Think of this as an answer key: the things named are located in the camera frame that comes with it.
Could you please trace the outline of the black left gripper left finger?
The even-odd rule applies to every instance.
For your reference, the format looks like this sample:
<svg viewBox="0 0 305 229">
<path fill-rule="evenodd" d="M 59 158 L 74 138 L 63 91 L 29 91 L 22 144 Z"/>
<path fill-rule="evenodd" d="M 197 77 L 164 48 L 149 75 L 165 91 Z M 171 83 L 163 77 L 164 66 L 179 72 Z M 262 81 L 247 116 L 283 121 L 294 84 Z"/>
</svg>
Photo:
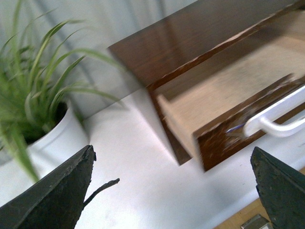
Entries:
<svg viewBox="0 0 305 229">
<path fill-rule="evenodd" d="M 73 229 L 84 208 L 101 191 L 120 180 L 105 183 L 86 198 L 96 154 L 85 146 L 39 182 L 0 208 L 2 229 Z"/>
</svg>

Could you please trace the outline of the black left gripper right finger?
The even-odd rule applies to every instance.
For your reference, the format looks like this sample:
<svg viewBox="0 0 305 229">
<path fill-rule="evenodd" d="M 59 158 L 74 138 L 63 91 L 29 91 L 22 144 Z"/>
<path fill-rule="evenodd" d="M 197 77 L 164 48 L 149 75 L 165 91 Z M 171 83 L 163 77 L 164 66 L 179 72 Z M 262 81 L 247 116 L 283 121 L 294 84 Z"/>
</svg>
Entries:
<svg viewBox="0 0 305 229">
<path fill-rule="evenodd" d="M 305 176 L 255 147 L 251 165 L 257 192 L 275 229 L 305 227 Z"/>
</svg>

